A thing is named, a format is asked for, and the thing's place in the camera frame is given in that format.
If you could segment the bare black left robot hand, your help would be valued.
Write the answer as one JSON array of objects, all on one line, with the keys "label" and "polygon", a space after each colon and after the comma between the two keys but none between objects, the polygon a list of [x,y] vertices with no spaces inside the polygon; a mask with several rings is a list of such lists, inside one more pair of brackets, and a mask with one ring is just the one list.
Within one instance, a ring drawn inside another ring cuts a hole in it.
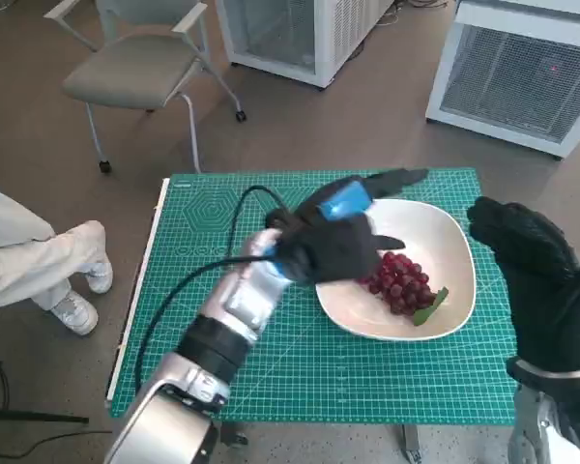
[{"label": "bare black left robot hand", "polygon": [[376,199],[399,194],[405,187],[424,180],[428,170],[392,169],[368,176],[353,174],[332,181],[314,191],[294,211],[302,224],[315,226],[325,221],[365,213]]}]

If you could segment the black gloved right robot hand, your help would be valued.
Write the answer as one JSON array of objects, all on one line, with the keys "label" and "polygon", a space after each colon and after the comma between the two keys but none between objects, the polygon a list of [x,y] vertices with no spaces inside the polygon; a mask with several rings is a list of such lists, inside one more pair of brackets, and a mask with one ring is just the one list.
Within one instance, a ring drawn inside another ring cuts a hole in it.
[{"label": "black gloved right robot hand", "polygon": [[580,263],[564,232],[522,204],[485,196],[467,217],[506,280],[517,356],[543,371],[580,370]]}]

